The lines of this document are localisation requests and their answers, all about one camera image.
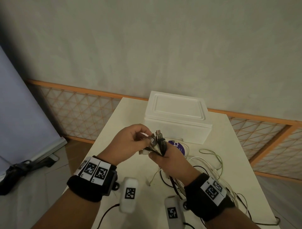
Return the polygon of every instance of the box lid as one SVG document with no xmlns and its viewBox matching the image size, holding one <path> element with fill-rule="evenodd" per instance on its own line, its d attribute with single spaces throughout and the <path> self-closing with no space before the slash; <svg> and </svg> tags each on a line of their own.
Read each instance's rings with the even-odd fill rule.
<svg viewBox="0 0 302 229">
<path fill-rule="evenodd" d="M 206 104 L 202 98 L 151 91 L 146 118 L 212 127 Z"/>
</svg>

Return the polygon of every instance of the person's left hand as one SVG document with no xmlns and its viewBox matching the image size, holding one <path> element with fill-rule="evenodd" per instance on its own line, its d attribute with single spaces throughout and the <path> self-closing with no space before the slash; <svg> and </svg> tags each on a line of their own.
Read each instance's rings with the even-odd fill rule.
<svg viewBox="0 0 302 229">
<path fill-rule="evenodd" d="M 148 136 L 152 134 L 149 128 L 142 124 L 125 127 L 97 157 L 117 166 L 151 144 L 151 140 L 142 133 Z"/>
</svg>

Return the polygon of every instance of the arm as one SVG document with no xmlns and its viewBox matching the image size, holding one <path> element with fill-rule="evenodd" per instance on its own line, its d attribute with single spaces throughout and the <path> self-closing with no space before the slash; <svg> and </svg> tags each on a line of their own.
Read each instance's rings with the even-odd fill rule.
<svg viewBox="0 0 302 229">
<path fill-rule="evenodd" d="M 149 136 L 152 134 L 142 124 L 122 129 L 97 157 L 117 166 L 119 163 L 133 156 L 137 151 L 150 145 L 151 141 L 141 134 L 141 132 Z M 93 203 L 82 199 L 70 189 L 67 189 L 32 229 L 91 228 L 100 208 L 100 203 Z"/>
<path fill-rule="evenodd" d="M 185 186 L 191 184 L 200 174 L 173 145 L 167 143 L 164 157 L 150 153 L 149 157 L 164 170 L 165 173 L 180 180 Z M 260 229 L 243 212 L 237 208 L 226 208 L 215 218 L 205 222 L 208 229 Z"/>
</svg>

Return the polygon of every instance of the black fabric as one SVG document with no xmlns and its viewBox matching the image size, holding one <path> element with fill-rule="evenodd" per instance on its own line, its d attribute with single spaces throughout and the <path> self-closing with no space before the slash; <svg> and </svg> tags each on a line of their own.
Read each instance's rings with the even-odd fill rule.
<svg viewBox="0 0 302 229">
<path fill-rule="evenodd" d="M 110 184 L 112 183 L 112 180 L 114 179 L 116 174 L 115 170 L 116 170 L 116 166 L 111 165 L 103 185 L 91 183 L 90 181 L 81 178 L 77 175 L 70 177 L 69 180 L 67 181 L 67 185 L 69 189 L 79 197 L 91 202 L 100 202 L 103 195 L 106 195 L 110 192 L 109 190 L 111 188 Z"/>
<path fill-rule="evenodd" d="M 214 219 L 220 215 L 226 208 L 234 208 L 235 204 L 227 195 L 217 206 L 208 195 L 201 189 L 209 176 L 202 173 L 191 184 L 185 187 L 188 208 L 204 221 Z"/>
</svg>

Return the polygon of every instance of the purple sticker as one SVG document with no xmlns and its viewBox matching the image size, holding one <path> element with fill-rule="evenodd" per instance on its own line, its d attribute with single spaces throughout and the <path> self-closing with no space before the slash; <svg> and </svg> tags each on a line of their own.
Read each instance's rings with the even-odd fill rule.
<svg viewBox="0 0 302 229">
<path fill-rule="evenodd" d="M 179 142 L 168 141 L 171 145 L 176 146 L 177 149 L 185 155 L 185 148 Z"/>
</svg>

